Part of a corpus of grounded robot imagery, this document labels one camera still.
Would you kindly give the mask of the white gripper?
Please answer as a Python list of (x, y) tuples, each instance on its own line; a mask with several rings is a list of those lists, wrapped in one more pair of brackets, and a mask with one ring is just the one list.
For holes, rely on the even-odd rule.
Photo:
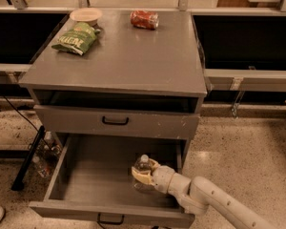
[(149, 159), (149, 162), (151, 170), (139, 171), (132, 167), (133, 177), (145, 185), (153, 185), (154, 189), (158, 192), (167, 194), (175, 170), (169, 166), (160, 166), (160, 164), (152, 158)]

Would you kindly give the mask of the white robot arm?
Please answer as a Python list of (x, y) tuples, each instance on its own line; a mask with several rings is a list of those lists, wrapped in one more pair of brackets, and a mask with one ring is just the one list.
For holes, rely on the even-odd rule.
[(132, 175), (142, 184), (173, 196), (188, 214), (202, 216), (212, 206), (235, 229), (276, 229), (205, 177), (190, 179), (146, 155), (136, 161)]

